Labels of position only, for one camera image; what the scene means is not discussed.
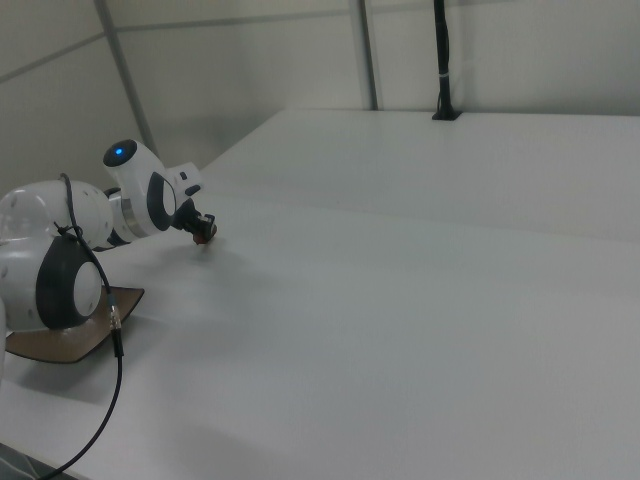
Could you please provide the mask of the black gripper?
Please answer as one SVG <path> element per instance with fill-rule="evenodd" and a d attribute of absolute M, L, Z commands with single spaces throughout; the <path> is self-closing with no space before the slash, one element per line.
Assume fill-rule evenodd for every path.
<path fill-rule="evenodd" d="M 194 243 L 199 243 L 199 234 L 197 232 L 199 225 L 201 227 L 213 227 L 215 225 L 215 216 L 212 214 L 204 214 L 196 209 L 194 200 L 188 198 L 176 211 L 172 221 L 172 227 L 177 230 L 189 231 Z"/>

